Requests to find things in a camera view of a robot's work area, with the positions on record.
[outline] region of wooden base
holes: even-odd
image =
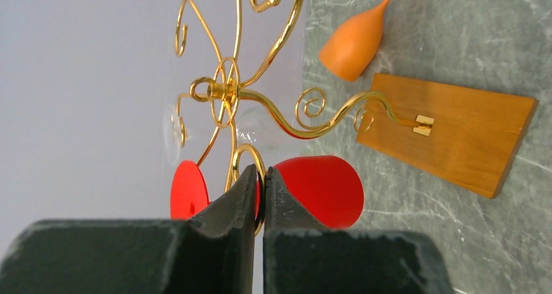
[[[538,104],[532,98],[386,74],[374,76],[372,90],[389,98],[398,117],[425,116],[434,124],[428,136],[415,133],[370,102],[366,107],[375,111],[375,121],[357,142],[486,198],[500,193]]]

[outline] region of gold metal wine glass holder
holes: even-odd
[[[251,8],[255,12],[262,13],[263,11],[271,7],[278,6],[280,0],[264,0],[261,3],[258,3],[257,0],[249,0],[249,3],[251,5]],[[172,121],[175,123],[173,124],[173,126],[176,125],[175,128],[178,128],[177,130],[180,131],[179,133],[177,133],[178,140],[180,142],[178,147],[183,148],[185,146],[187,136],[184,120],[182,116],[180,116],[180,104],[182,98],[192,98],[198,102],[209,102],[211,105],[211,115],[215,123],[215,129],[213,131],[209,144],[197,161],[197,165],[200,166],[207,155],[210,153],[215,141],[217,140],[220,130],[229,127],[232,142],[230,147],[230,163],[228,165],[225,192],[228,191],[232,184],[238,179],[238,176],[240,174],[239,163],[243,152],[249,153],[253,158],[253,161],[255,162],[257,170],[260,172],[260,181],[263,185],[263,189],[261,189],[260,191],[260,209],[255,219],[256,234],[260,231],[264,223],[264,172],[266,171],[266,169],[263,164],[261,155],[253,145],[238,145],[235,116],[238,112],[240,100],[256,101],[263,105],[268,113],[271,115],[271,117],[274,119],[274,121],[278,123],[281,129],[290,136],[297,139],[315,139],[326,134],[327,132],[331,131],[337,124],[339,124],[339,122],[341,122],[343,118],[360,103],[362,103],[362,105],[355,113],[353,126],[357,132],[368,130],[374,121],[373,111],[365,108],[366,103],[368,103],[369,101],[380,102],[384,106],[389,118],[396,122],[398,125],[409,126],[421,131],[427,131],[431,128],[430,124],[425,124],[414,120],[404,120],[397,117],[389,100],[381,92],[376,91],[363,91],[354,95],[349,100],[347,100],[347,102],[339,110],[337,110],[337,112],[326,123],[320,126],[309,126],[305,124],[299,117],[299,110],[301,103],[304,101],[304,98],[307,94],[317,94],[315,98],[311,98],[305,101],[302,111],[309,118],[320,116],[325,108],[326,97],[324,91],[318,87],[307,89],[297,99],[295,106],[295,118],[298,124],[301,126],[301,129],[294,128],[284,118],[280,110],[278,110],[276,105],[269,98],[259,92],[248,89],[247,87],[253,85],[262,77],[262,75],[269,68],[270,64],[273,62],[278,52],[285,45],[297,22],[299,13],[301,12],[301,7],[303,6],[303,0],[294,0],[288,20],[280,36],[278,37],[274,45],[270,48],[268,54],[266,55],[256,72],[253,74],[253,76],[246,80],[242,79],[240,75],[240,70],[238,68],[238,55],[240,52],[242,38],[242,0],[236,0],[236,39],[234,43],[234,52],[232,56],[228,57],[222,56],[216,39],[214,38],[209,26],[207,25],[207,22],[203,18],[200,10],[197,8],[193,0],[182,0],[182,3],[180,4],[178,19],[176,21],[176,35],[174,39],[176,54],[181,57],[186,49],[187,25],[183,24],[182,22],[182,16],[186,5],[189,5],[193,9],[195,15],[201,22],[203,29],[209,36],[219,64],[215,69],[213,77],[197,78],[190,84],[188,93],[182,93],[177,96],[176,115],[178,119],[172,119]],[[203,94],[199,94],[198,87],[202,84],[206,84],[206,92]],[[216,113],[215,110],[216,101],[220,101],[220,108],[218,113]],[[316,111],[312,112],[312,109],[309,109],[309,107],[316,108]],[[371,120],[367,125],[361,128],[360,120],[365,117],[367,113],[371,114]]]

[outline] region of marble countertop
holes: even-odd
[[[307,0],[304,87],[322,87],[327,120],[374,73],[536,98],[540,103],[494,200],[357,144],[353,116],[312,141],[358,171],[365,208],[355,225],[434,239],[458,293],[552,293],[552,0],[393,0],[383,41],[348,83],[317,58],[339,24],[381,0]]]

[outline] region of gray wall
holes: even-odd
[[[196,2],[230,55],[234,0]],[[217,64],[190,10],[187,53],[174,54],[179,4],[0,1],[0,254],[38,219],[169,216],[175,168],[164,159],[163,108],[194,78],[212,75]],[[264,58],[290,4],[283,0],[258,15],[244,1],[243,76]],[[254,86],[282,109],[291,109],[301,92],[304,23],[301,18],[271,70]],[[183,114],[200,137],[188,143],[182,158],[197,160],[213,128],[208,105],[187,104]],[[222,193],[228,137],[221,137],[203,166],[212,199]],[[292,155],[268,154],[265,162]],[[256,245],[254,292],[260,293],[260,236]]]

